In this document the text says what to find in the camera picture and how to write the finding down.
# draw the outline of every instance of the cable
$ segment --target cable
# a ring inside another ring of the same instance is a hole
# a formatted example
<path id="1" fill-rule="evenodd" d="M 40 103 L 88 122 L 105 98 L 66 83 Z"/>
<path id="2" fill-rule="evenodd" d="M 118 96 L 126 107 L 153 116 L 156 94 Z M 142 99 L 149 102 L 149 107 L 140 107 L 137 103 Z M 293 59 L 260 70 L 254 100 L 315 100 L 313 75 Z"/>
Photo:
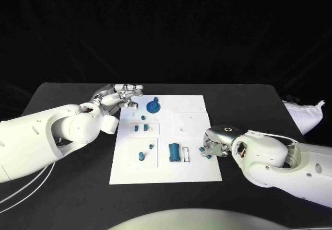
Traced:
<path id="1" fill-rule="evenodd" d="M 7 198 L 4 198 L 0 203 L 3 203 L 9 198 L 12 198 L 30 184 L 32 182 L 38 179 L 38 177 L 42 175 L 43 171 L 46 170 L 48 166 L 43 168 L 42 172 L 39 173 L 39 175 L 33 178 L 33 180 L 23 186 L 23 188 L 20 190 L 17 190 L 16 193 L 13 193 Z"/>
<path id="2" fill-rule="evenodd" d="M 297 143 L 297 141 L 296 141 L 295 139 L 292 139 L 292 138 L 287 138 L 287 137 L 284 137 L 284 136 L 280 136 L 280 135 L 276 135 L 276 134 L 261 133 L 261 132 L 257 132 L 257 131 L 253 131 L 253 130 L 248 130 L 248 132 L 251 132 L 253 134 L 254 134 L 254 133 L 260 133 L 260 134 L 263 134 L 263 135 L 266 135 L 266 136 L 271 136 L 271 137 L 284 138 L 284 139 L 289 139 L 289 140 L 290 140 L 293 143 Z"/>
<path id="3" fill-rule="evenodd" d="M 46 179 L 48 179 L 48 177 L 49 177 L 49 175 L 51 175 L 51 172 L 52 172 L 52 169 L 53 169 L 53 165 L 52 165 L 49 174 L 48 174 L 46 178 L 43 179 L 43 182 L 40 183 L 40 185 L 38 186 L 38 188 L 33 190 L 33 192 L 26 196 L 25 199 L 27 199 L 27 197 L 35 193 L 35 191 L 36 191 L 36 190 L 40 188 L 40 186 L 43 185 L 43 183 L 45 183 L 45 181 L 46 181 Z M 22 199 L 14 205 L 12 205 L 12 206 L 10 206 L 7 209 L 4 209 L 0 213 L 6 212 L 12 207 L 14 207 L 20 202 L 23 202 L 25 199 Z"/>

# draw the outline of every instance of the blue object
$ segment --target blue object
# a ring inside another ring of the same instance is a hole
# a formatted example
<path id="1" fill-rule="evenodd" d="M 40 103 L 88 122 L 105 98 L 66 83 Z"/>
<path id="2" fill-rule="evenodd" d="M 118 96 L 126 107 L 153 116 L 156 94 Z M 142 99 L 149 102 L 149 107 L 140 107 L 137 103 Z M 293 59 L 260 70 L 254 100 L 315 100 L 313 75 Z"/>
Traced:
<path id="1" fill-rule="evenodd" d="M 169 161 L 180 161 L 179 144 L 169 144 Z"/>
<path id="2" fill-rule="evenodd" d="M 144 154 L 143 154 L 143 152 L 139 153 L 139 159 L 140 159 L 140 161 L 144 160 Z"/>
<path id="3" fill-rule="evenodd" d="M 201 151 L 201 152 L 205 151 L 204 147 L 199 148 L 199 151 Z M 211 159 L 211 155 L 208 155 L 206 158 Z"/>
<path id="4" fill-rule="evenodd" d="M 154 97 L 153 102 L 147 103 L 147 112 L 154 114 L 160 110 L 160 105 L 157 103 L 157 97 Z"/>

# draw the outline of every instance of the black curtain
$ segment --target black curtain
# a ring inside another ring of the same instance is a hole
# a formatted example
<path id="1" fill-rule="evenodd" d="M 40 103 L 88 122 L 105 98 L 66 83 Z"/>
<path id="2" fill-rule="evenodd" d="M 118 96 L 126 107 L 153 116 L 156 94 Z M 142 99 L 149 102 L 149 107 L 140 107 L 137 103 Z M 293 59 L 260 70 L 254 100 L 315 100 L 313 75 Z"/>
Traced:
<path id="1" fill-rule="evenodd" d="M 261 83 L 326 99 L 331 15 L 319 1 L 3 1 L 0 118 L 43 82 Z"/>

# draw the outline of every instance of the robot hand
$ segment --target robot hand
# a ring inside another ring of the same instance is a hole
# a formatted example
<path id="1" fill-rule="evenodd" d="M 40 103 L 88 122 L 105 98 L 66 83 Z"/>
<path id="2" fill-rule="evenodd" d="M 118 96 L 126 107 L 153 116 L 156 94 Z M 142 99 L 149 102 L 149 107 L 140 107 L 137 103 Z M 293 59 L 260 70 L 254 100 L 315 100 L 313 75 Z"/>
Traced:
<path id="1" fill-rule="evenodd" d="M 139 108 L 142 85 L 107 85 L 81 105 L 69 104 L 0 123 L 0 183 L 46 167 L 97 138 L 114 134 L 121 107 Z"/>
<path id="2" fill-rule="evenodd" d="M 284 145 L 273 137 L 289 139 Z M 296 197 L 332 207 L 332 148 L 231 126 L 206 130 L 201 155 L 227 156 L 260 187 L 277 187 Z"/>

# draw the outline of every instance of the table surface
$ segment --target table surface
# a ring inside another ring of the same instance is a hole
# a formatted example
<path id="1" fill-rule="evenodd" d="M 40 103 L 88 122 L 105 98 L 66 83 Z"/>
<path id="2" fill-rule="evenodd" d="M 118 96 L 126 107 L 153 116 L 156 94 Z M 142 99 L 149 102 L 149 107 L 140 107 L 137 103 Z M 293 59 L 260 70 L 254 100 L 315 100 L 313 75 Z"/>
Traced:
<path id="1" fill-rule="evenodd" d="M 23 115 L 88 102 L 104 85 L 42 84 Z M 211 126 L 230 124 L 305 141 L 269 85 L 144 84 L 144 94 L 204 95 Z M 243 176 L 231 156 L 218 158 L 222 182 L 108 185 L 116 138 L 116 134 L 101 132 L 90 145 L 56 162 L 36 193 L 0 214 L 0 229 L 105 230 L 137 216 L 176 208 L 237 211 L 290 228 L 332 226 L 332 209 L 277 188 L 256 186 Z M 35 175 L 0 184 L 1 199 Z M 32 187 L 1 204 L 0 210 L 33 191 L 42 180 L 40 177 Z"/>

